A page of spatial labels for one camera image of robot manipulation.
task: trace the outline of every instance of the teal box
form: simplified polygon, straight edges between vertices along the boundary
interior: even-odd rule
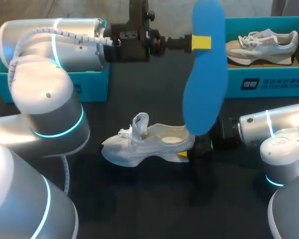
[[[68,72],[81,102],[105,102],[110,65],[103,72]],[[5,103],[13,103],[7,83],[7,68],[0,60],[0,95]]]
[[[226,42],[268,28],[276,33],[295,30],[299,34],[299,16],[227,18]],[[299,62],[299,46],[296,58]],[[228,77],[227,98],[299,96],[299,67],[230,68]]]

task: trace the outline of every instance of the led light ring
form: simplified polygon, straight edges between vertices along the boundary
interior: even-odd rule
[[[57,29],[60,20],[62,20],[62,18],[58,18],[55,20],[55,22],[53,24],[54,29]],[[56,61],[56,64],[58,64],[59,67],[61,67],[61,64],[60,64],[60,61],[58,58],[58,53],[56,52],[56,35],[52,34],[51,38],[52,38],[52,52],[53,52],[54,59]]]
[[[271,180],[267,177],[267,175],[266,175],[266,178],[267,178],[268,182],[270,182],[271,184],[273,184],[273,185],[275,185],[275,186],[278,186],[278,187],[282,187],[282,186],[283,186],[283,184],[274,183],[273,181],[271,181]]]
[[[46,221],[46,218],[48,217],[48,213],[49,213],[50,205],[51,205],[51,191],[50,191],[50,187],[49,187],[48,181],[45,179],[45,177],[43,175],[41,175],[41,176],[43,177],[43,180],[45,182],[46,189],[47,189],[47,194],[48,194],[47,195],[47,201],[46,201],[46,207],[45,207],[45,211],[44,211],[42,220],[41,220],[38,228],[35,230],[33,236],[30,239],[36,239],[36,237],[41,232],[41,230],[43,228],[43,225],[44,225],[44,223]]]
[[[273,131],[273,126],[272,126],[272,122],[271,122],[268,110],[266,111],[266,116],[267,116],[267,124],[268,124],[268,127],[269,127],[270,135],[271,135],[271,137],[273,137],[274,136],[274,131]]]
[[[43,137],[43,138],[56,138],[56,137],[60,137],[60,136],[63,136],[69,132],[71,132],[72,130],[74,130],[79,124],[80,122],[82,121],[83,119],[83,114],[84,114],[84,111],[83,111],[83,106],[81,105],[81,108],[82,108],[82,113],[81,113],[81,117],[79,118],[79,120],[76,122],[76,124],[71,127],[70,129],[68,129],[67,131],[63,132],[63,133],[59,133],[59,134],[55,134],[55,135],[44,135],[44,134],[40,134],[40,133],[37,133],[35,131],[33,131],[36,135],[40,136],[40,137]]]

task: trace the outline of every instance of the yellow clip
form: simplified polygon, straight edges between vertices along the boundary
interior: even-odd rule
[[[177,153],[177,155],[180,156],[181,158],[187,158],[187,151]]]
[[[192,35],[191,50],[211,49],[211,36]]]

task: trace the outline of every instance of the shoe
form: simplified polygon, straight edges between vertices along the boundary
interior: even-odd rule
[[[178,153],[191,149],[195,136],[185,126],[154,124],[148,127],[149,115],[139,113],[129,129],[102,143],[101,154],[113,164],[135,167],[145,158],[159,156],[169,162],[188,162]]]
[[[226,54],[232,61],[250,65],[256,60],[267,60],[275,64],[290,65],[292,55],[298,47],[298,33],[276,34],[270,29],[250,32],[226,43]]]

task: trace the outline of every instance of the logo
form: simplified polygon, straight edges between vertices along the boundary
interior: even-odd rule
[[[137,125],[137,123],[141,120],[141,117],[140,116],[137,116],[134,120],[134,123]]]
[[[255,90],[257,89],[259,78],[246,78],[243,80],[241,90]]]
[[[138,37],[137,31],[121,31],[120,39],[134,39]]]

